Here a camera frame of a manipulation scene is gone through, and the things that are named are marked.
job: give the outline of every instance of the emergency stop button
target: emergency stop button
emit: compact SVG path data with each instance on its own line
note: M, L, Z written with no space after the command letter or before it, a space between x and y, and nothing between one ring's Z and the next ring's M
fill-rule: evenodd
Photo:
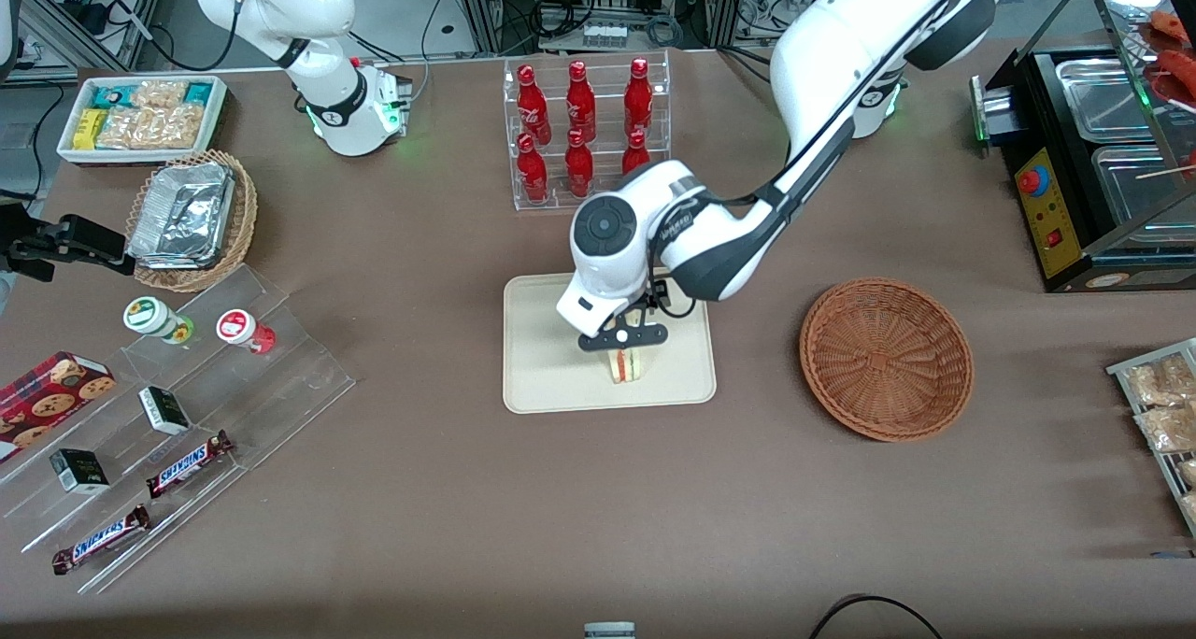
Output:
M1042 165L1035 165L1018 176L1018 190L1030 197L1042 197L1048 188L1050 188L1050 172Z

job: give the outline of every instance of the yellow control panel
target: yellow control panel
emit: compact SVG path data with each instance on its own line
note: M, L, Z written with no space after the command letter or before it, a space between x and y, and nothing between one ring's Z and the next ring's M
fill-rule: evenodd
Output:
M1082 251L1075 237L1072 217L1067 213L1063 193L1055 182L1055 168L1046 150L1039 151L1018 171L1013 182L1021 197L1021 211L1030 224L1035 251L1043 272L1052 278L1080 260Z

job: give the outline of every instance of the coca-cola bottle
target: coca-cola bottle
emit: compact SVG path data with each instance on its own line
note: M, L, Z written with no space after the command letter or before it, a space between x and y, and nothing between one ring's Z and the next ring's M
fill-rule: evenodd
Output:
M643 130L636 129L627 138L627 151L623 152L623 174L627 175L640 165L652 162L648 150L643 146Z
M631 60L631 80L627 83L623 93L623 128L627 136L640 128L652 129L652 84L648 83L648 61L643 57Z
M531 134L519 133L515 141L519 146L515 166L519 168L524 195L532 205L543 205L548 202L548 168L544 166L544 158L536 151L536 141Z
M569 62L569 92L565 95L565 104L569 110L569 128L580 129L586 141L593 141L598 136L594 89L586 79L586 63L580 60Z
M576 197L590 195L594 181L594 157L586 146L580 128L569 130L569 151L565 153L565 170L569 172L569 193Z
M515 75L519 78L519 120L524 129L536 138L536 144L548 146L553 141L553 127L548 124L544 91L536 85L536 71L530 65L521 65Z

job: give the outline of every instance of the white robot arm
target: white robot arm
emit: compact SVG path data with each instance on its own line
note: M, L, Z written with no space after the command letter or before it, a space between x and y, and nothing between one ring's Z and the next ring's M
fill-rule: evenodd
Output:
M354 66L335 41L353 28L353 0L199 1L209 20L286 69L332 151L362 156L405 133L410 83Z
M569 241L576 272L556 310L582 334L581 347L663 341L666 334L627 334L622 316L631 306L659 306L649 286L658 256L690 298L722 300L738 292L852 138L880 126L905 61L935 69L962 57L988 31L996 2L814 1L773 53L773 95L791 141L776 176L726 201L683 163L667 160L578 208ZM752 205L742 219L727 209L737 203Z

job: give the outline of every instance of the round wicker basket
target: round wicker basket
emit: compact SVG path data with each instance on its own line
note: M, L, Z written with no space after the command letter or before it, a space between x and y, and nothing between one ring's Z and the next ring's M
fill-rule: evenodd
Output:
M249 243L254 239L254 221L257 220L257 190L254 188L254 179L245 174L245 168L236 158L221 151L205 151L177 160L166 163L165 168L184 168L199 165L201 163L221 163L227 165L237 175L237 184L233 189L233 205L228 211L228 226L225 229L224 248L220 260L213 268L206 270L151 270L138 264L133 276L141 284L155 288L165 288L177 293L194 293L203 291L209 286L226 278L237 266L245 260L249 251ZM145 202L146 190L153 176L141 184L138 199L133 201L133 209L128 220L124 221L124 238L133 235L133 229L138 225L141 215L141 203Z
M891 279L834 286L801 324L801 371L838 421L877 440L939 434L975 382L971 349L935 299Z

